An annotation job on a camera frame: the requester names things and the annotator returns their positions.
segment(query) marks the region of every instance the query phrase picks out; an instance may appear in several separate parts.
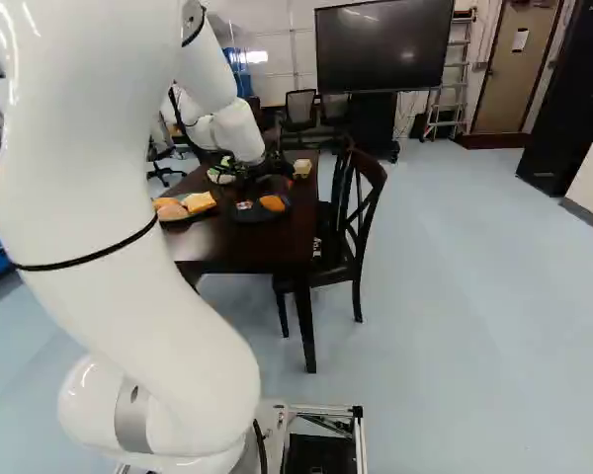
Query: black chair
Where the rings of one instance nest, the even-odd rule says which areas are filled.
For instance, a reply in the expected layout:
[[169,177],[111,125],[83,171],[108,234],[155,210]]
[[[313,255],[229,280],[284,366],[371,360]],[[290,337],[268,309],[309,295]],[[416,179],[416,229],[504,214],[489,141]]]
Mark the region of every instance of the black chair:
[[154,140],[151,137],[149,137],[147,161],[153,165],[154,169],[153,171],[147,172],[148,180],[151,178],[158,178],[165,188],[169,188],[169,182],[165,180],[165,177],[167,175],[181,175],[183,177],[187,176],[187,173],[185,173],[184,171],[172,170],[171,168],[160,168],[158,166],[158,161],[171,156],[171,154],[175,150],[175,147],[168,147],[167,149],[158,153],[158,151],[156,150],[156,146],[154,145]]
[[345,126],[349,123],[349,101],[349,94],[322,94],[320,122],[327,126]]
[[316,127],[316,109],[314,100],[316,89],[301,89],[286,93],[285,116],[280,121],[280,146],[283,148],[285,132],[296,133],[299,147],[303,148],[302,133]]
[[349,125],[349,94],[322,94],[320,96],[320,123],[333,128],[331,140],[323,141],[319,148],[329,146],[333,149]]
[[[362,177],[372,187],[364,199]],[[354,178],[357,207],[348,215]],[[359,323],[363,322],[360,284],[367,238],[385,182],[386,171],[376,158],[353,146],[345,147],[336,160],[331,202],[321,202],[318,210],[317,237],[320,239],[321,255],[312,259],[309,285],[319,287],[351,281],[354,319]],[[277,297],[282,333],[286,338],[290,333],[285,295],[294,291],[293,282],[287,277],[275,275],[273,289]]]

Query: chair backrest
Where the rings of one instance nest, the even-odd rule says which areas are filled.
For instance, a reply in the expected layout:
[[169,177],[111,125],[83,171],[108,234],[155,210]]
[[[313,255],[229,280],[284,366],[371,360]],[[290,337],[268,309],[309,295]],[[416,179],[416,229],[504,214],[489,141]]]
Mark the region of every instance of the chair backrest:
[[292,124],[316,124],[314,99],[316,89],[301,89],[286,93],[286,118]]
[[320,113],[324,120],[344,119],[349,113],[349,94],[323,94]]
[[[361,267],[376,207],[386,183],[386,171],[377,158],[350,145],[339,155],[334,172],[338,176],[334,177],[332,184],[332,218],[335,219],[332,230],[346,243],[349,243],[346,237],[349,235],[354,249],[348,245],[346,250]],[[365,197],[362,190],[363,178],[371,186]],[[352,188],[356,189],[356,208],[349,213]]]

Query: chair leg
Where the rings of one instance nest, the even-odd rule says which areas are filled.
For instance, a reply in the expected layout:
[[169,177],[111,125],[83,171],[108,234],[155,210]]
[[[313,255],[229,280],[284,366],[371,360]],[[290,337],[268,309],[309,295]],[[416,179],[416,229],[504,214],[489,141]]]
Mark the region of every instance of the chair leg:
[[357,275],[352,280],[352,300],[354,302],[354,321],[357,323],[363,322],[363,308],[360,304],[360,275]]
[[284,338],[290,337],[290,329],[288,328],[288,313],[286,311],[286,295],[275,290],[275,297],[277,298],[277,308],[279,309],[279,321],[281,321],[281,332]]

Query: table leg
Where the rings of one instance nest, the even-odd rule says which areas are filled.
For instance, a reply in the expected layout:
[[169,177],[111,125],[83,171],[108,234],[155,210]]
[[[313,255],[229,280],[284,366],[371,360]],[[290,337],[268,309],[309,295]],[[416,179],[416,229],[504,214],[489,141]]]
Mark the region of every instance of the table leg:
[[314,350],[314,324],[312,322],[312,302],[309,298],[309,282],[307,276],[295,278],[295,302],[298,314],[298,326],[303,341],[305,369],[308,373],[316,373],[316,352]]

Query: black monitor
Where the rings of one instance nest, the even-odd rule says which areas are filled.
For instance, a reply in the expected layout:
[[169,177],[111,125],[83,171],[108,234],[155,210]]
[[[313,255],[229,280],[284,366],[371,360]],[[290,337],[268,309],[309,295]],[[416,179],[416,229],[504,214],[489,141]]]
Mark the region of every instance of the black monitor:
[[317,8],[319,91],[439,86],[453,8],[453,0],[383,0]]

